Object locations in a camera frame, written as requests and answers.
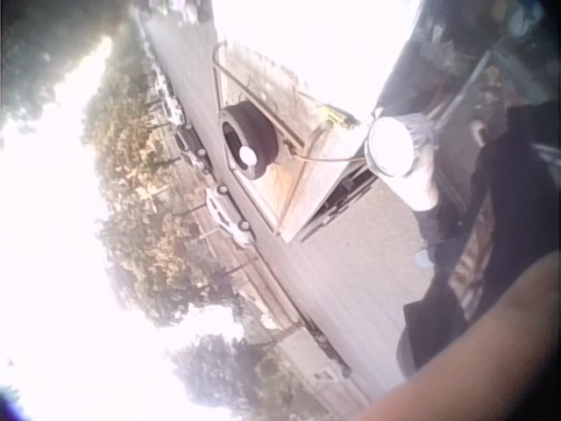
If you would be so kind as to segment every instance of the street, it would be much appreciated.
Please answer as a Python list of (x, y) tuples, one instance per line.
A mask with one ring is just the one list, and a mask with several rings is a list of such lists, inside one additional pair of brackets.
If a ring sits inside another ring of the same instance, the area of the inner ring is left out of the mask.
[(422, 297), (432, 275), (414, 263), (420, 238), (413, 214), (376, 182), (304, 243), (275, 238), (226, 167), (210, 63), (217, 43), (213, 24), (177, 24), (174, 14), (154, 14), (145, 28), (209, 152), (215, 176), (252, 224), (258, 249), (288, 294), (353, 369), (353, 380), (375, 399), (402, 381), (395, 359), (405, 325), (402, 306)]

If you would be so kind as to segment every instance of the truck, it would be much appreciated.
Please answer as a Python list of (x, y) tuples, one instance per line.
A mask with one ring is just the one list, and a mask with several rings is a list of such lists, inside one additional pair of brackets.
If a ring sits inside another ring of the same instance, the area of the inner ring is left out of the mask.
[[(527, 98), (542, 95), (543, 83), (505, 53), (525, 42), (511, 31), (521, 7), (215, 0), (224, 158), (270, 230), (304, 241), (373, 186), (363, 145), (377, 118), (422, 113), (441, 132), (482, 72), (501, 61)], [(464, 209), (449, 177), (437, 171), (437, 179)]]

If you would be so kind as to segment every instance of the person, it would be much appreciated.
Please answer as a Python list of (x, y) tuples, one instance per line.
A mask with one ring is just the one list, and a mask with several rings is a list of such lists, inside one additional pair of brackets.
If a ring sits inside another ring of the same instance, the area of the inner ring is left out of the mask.
[(369, 166), (411, 207), (435, 274), (425, 297), (404, 306), (397, 359), (410, 380), (363, 420), (561, 419), (552, 398), (559, 350), (558, 116), (557, 102), (516, 107), (498, 139), (477, 128), (482, 148), (461, 220), (435, 182), (434, 142), (419, 141), (434, 133), (418, 125), (409, 130), (420, 146), (402, 176), (376, 164), (374, 153), (392, 151), (376, 149), (373, 143), (383, 142), (369, 136)]

